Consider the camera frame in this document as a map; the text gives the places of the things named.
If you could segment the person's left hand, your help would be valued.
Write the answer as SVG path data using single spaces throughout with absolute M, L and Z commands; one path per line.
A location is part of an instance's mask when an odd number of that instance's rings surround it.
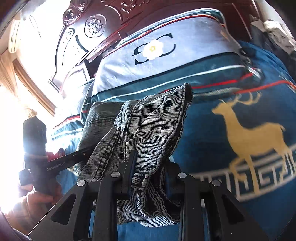
M 60 200 L 62 197 L 62 187 L 55 181 L 53 195 L 36 191 L 32 184 L 23 188 L 28 193 L 18 198 L 12 207 L 6 208 L 4 210 L 4 216 L 12 228 L 28 235 L 49 211 L 46 205 L 53 206 Z

